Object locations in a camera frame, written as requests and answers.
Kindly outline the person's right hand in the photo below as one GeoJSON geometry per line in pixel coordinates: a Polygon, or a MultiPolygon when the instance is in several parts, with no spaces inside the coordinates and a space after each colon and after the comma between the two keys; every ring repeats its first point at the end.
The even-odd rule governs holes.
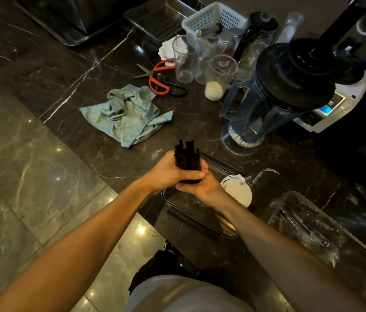
{"type": "Polygon", "coordinates": [[[190,193],[196,196],[199,200],[216,211],[224,211],[225,207],[230,205],[232,198],[230,198],[229,194],[222,188],[218,180],[209,171],[208,164],[203,158],[200,159],[200,165],[204,177],[199,183],[178,183],[175,185],[175,188],[181,192],[190,193]]]}

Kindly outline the bundle of black straws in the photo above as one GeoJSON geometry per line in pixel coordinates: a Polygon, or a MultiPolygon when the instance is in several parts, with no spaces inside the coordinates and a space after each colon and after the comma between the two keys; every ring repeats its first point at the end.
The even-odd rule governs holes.
{"type": "Polygon", "coordinates": [[[195,148],[194,141],[179,140],[179,144],[175,146],[175,164],[178,168],[186,171],[201,171],[200,149],[195,148]]]}

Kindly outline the person's left forearm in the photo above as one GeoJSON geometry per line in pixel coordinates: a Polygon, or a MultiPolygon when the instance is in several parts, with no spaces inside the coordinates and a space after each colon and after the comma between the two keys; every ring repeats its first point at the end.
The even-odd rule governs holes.
{"type": "Polygon", "coordinates": [[[0,312],[70,312],[150,195],[141,178],[40,255],[0,297],[0,312]]]}

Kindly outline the clear rectangular container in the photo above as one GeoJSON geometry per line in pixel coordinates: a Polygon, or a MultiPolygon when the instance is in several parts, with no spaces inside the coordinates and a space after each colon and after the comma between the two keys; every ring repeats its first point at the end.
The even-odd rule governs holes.
{"type": "MultiPolygon", "coordinates": [[[[200,156],[206,161],[210,172],[222,181],[229,175],[247,176],[238,169],[230,166],[205,152],[200,156]]],[[[217,240],[220,237],[236,238],[238,232],[225,216],[207,206],[194,195],[176,190],[174,187],[161,192],[161,197],[169,205],[168,213],[201,234],[217,240]]]]}

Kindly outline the white lidded pitcher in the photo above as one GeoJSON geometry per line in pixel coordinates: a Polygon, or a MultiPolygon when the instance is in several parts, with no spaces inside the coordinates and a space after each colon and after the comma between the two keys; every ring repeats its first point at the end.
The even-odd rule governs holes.
{"type": "Polygon", "coordinates": [[[279,172],[265,168],[261,170],[254,178],[252,176],[242,176],[241,174],[232,174],[225,177],[221,182],[221,187],[234,199],[236,199],[245,208],[248,208],[253,201],[253,187],[264,173],[272,172],[279,175],[279,172]]]}

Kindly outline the person's black trousers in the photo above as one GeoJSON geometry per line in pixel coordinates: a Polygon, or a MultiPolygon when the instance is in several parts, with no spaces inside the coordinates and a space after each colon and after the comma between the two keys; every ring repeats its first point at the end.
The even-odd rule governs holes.
{"type": "Polygon", "coordinates": [[[149,278],[156,276],[177,275],[199,281],[205,281],[205,279],[202,278],[201,273],[192,273],[187,268],[178,264],[178,257],[180,255],[181,252],[168,240],[165,240],[163,250],[158,250],[155,255],[150,260],[148,260],[146,264],[141,266],[141,268],[134,275],[128,288],[129,295],[132,294],[138,285],[149,278]]]}

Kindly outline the grey-green cloth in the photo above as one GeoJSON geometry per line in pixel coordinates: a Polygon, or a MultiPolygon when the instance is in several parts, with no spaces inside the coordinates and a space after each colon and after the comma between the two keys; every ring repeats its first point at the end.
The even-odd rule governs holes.
{"type": "Polygon", "coordinates": [[[160,113],[153,104],[156,94],[148,87],[127,85],[113,89],[102,104],[80,108],[93,127],[118,141],[124,148],[139,144],[173,119],[174,111],[160,113]]]}

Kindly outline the person's white shirt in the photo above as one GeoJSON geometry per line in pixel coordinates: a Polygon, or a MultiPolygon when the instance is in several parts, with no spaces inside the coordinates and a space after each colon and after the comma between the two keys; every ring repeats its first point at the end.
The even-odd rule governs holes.
{"type": "Polygon", "coordinates": [[[178,275],[149,278],[131,293],[123,312],[256,312],[221,287],[178,275]]]}

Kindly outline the clear blender jug black lid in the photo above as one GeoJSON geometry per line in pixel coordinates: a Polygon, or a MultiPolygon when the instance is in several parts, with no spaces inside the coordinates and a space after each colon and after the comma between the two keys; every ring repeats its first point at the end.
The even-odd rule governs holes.
{"type": "Polygon", "coordinates": [[[320,39],[300,38],[265,48],[252,80],[234,82],[222,104],[225,147],[252,155],[266,134],[328,104],[336,89],[332,47],[320,39]]]}

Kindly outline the crumpled white paper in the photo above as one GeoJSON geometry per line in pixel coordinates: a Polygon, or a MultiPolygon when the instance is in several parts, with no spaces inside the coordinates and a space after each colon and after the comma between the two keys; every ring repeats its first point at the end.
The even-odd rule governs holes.
{"type": "Polygon", "coordinates": [[[163,42],[158,52],[161,61],[175,59],[175,53],[179,58],[179,63],[184,64],[189,61],[189,58],[185,56],[188,53],[186,35],[178,34],[163,42]]]}

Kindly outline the clear container with plastic wrap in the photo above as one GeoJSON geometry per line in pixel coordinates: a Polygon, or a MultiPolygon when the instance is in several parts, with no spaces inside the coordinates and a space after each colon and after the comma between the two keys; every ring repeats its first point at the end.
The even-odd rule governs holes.
{"type": "Polygon", "coordinates": [[[336,270],[339,279],[366,296],[366,245],[296,191],[276,201],[268,224],[336,270]]]}

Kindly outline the black-lidded bottle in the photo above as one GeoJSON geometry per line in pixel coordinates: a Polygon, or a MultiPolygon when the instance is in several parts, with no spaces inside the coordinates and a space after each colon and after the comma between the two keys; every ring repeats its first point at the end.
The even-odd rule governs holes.
{"type": "Polygon", "coordinates": [[[248,44],[263,39],[267,44],[271,43],[275,31],[278,29],[278,22],[275,17],[267,12],[255,11],[248,15],[246,27],[239,44],[233,54],[235,61],[239,61],[248,44]]]}

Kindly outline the clear rectangular tray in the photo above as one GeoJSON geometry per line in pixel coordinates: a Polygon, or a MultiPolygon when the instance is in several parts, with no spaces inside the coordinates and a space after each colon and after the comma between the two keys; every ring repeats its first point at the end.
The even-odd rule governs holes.
{"type": "Polygon", "coordinates": [[[180,34],[182,21],[201,8],[198,0],[149,0],[124,12],[123,16],[151,42],[161,45],[180,34]]]}

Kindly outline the steel tray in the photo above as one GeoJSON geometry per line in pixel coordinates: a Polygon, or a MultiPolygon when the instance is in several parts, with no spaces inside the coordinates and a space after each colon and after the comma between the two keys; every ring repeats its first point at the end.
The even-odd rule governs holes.
{"type": "Polygon", "coordinates": [[[15,0],[15,5],[64,45],[78,46],[149,0],[15,0]]]}

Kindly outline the red-handled scissors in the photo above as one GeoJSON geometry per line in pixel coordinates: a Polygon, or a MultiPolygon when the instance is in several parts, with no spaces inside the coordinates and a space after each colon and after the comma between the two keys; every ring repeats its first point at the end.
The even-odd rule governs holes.
{"type": "Polygon", "coordinates": [[[170,92],[170,87],[163,83],[162,76],[165,71],[174,70],[174,60],[173,59],[165,59],[160,60],[157,64],[153,66],[151,70],[148,68],[136,64],[143,72],[143,75],[135,76],[134,78],[149,78],[149,88],[152,90],[152,92],[156,95],[164,96],[167,95],[170,92]]]}

